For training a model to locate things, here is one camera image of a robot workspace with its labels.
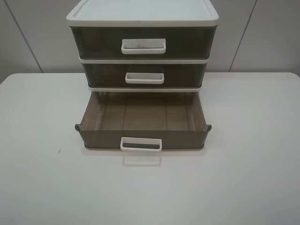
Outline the dark drawer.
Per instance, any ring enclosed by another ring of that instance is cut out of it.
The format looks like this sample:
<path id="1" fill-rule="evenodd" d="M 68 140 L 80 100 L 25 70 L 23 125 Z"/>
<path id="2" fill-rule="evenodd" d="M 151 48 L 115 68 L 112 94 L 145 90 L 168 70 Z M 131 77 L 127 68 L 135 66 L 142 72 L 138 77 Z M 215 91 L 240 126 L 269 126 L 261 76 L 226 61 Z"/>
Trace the dark drawer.
<path id="1" fill-rule="evenodd" d="M 198 93 L 93 92 L 75 126 L 88 149 L 197 150 L 211 125 Z"/>
<path id="2" fill-rule="evenodd" d="M 190 89 L 202 85 L 206 64 L 83 64 L 91 88 Z"/>
<path id="3" fill-rule="evenodd" d="M 207 59 L 216 27 L 72 27 L 82 59 Z M 163 54 L 123 54 L 125 39 L 164 39 Z"/>

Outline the white plastic drawer cabinet frame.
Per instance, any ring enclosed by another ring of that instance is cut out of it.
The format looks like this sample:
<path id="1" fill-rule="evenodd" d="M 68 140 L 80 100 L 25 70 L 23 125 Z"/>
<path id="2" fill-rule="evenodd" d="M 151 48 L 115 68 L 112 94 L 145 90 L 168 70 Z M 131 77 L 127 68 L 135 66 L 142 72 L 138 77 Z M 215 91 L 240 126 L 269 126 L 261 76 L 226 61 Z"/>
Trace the white plastic drawer cabinet frame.
<path id="1" fill-rule="evenodd" d="M 208 0 L 82 0 L 67 15 L 72 27 L 216 27 L 219 16 Z M 123 54 L 163 54 L 164 39 L 125 39 Z M 208 64 L 199 59 L 82 59 L 82 64 Z M 197 92 L 200 88 L 91 88 L 112 92 Z"/>

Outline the dark top drawer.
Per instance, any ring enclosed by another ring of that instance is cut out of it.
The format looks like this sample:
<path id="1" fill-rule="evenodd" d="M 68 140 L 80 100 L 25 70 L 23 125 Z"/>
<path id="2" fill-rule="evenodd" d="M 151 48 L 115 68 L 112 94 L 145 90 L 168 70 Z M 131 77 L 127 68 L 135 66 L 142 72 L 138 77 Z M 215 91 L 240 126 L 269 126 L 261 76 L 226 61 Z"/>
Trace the dark top drawer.
<path id="1" fill-rule="evenodd" d="M 207 59 L 216 27 L 72 27 L 82 59 Z M 163 54 L 123 54 L 125 39 L 164 39 Z"/>

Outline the dark middle drawer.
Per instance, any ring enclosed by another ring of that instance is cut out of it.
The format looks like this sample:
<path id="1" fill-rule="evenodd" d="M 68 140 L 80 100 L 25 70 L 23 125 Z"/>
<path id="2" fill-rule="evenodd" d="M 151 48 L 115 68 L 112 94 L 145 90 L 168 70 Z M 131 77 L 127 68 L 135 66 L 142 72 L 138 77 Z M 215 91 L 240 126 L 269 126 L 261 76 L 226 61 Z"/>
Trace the dark middle drawer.
<path id="1" fill-rule="evenodd" d="M 91 88 L 190 89 L 202 85 L 206 64 L 83 64 Z"/>

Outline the dark bottom drawer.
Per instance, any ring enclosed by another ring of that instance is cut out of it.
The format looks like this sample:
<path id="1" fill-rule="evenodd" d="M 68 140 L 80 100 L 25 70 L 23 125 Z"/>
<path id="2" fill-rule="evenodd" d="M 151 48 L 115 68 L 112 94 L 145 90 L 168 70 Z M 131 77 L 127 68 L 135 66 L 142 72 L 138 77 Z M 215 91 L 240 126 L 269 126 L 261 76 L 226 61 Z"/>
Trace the dark bottom drawer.
<path id="1" fill-rule="evenodd" d="M 88 149 L 197 150 L 211 125 L 198 93 L 93 92 L 75 126 Z"/>

